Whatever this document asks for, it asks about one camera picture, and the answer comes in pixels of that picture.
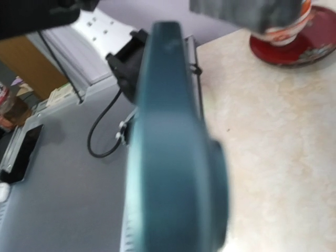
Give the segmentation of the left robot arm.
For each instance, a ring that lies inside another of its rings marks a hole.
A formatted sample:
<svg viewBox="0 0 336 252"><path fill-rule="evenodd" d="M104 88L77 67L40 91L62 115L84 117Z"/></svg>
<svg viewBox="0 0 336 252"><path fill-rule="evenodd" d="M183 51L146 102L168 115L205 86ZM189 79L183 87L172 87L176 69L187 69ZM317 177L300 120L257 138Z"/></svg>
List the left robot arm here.
<svg viewBox="0 0 336 252"><path fill-rule="evenodd" d="M1 1L1 39L72 24L79 19L80 11L93 12L97 5L98 1ZM120 91L134 102L148 34L142 29L133 30L130 37L115 54L108 50L103 57L116 76Z"/></svg>

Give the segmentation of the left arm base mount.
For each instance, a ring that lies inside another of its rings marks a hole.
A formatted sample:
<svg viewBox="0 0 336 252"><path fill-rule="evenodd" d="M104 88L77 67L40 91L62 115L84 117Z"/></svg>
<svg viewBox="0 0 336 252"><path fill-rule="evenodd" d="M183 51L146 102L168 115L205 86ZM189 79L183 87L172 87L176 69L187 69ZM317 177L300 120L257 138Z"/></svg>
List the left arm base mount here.
<svg viewBox="0 0 336 252"><path fill-rule="evenodd" d="M128 146L130 144L132 129L137 118L138 109L135 108L123 121L119 124L119 131L116 134L116 140L120 144Z"/></svg>

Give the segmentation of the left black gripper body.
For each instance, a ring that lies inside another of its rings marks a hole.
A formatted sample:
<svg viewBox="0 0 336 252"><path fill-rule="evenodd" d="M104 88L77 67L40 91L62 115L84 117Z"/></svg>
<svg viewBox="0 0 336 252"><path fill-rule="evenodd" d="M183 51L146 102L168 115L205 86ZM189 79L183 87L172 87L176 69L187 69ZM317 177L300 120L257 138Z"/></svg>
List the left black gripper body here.
<svg viewBox="0 0 336 252"><path fill-rule="evenodd" d="M80 11L92 12L99 0L1 0L1 39L74 23Z"/></svg>

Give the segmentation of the dark teal phone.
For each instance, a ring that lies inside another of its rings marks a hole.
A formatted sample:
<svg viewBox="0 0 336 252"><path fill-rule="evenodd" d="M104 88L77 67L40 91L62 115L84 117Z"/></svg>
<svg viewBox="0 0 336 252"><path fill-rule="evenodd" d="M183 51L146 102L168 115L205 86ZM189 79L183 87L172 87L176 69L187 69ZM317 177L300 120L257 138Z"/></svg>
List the dark teal phone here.
<svg viewBox="0 0 336 252"><path fill-rule="evenodd" d="M227 167L198 115L179 23L152 26L136 100L127 240L134 251L218 251L229 217Z"/></svg>

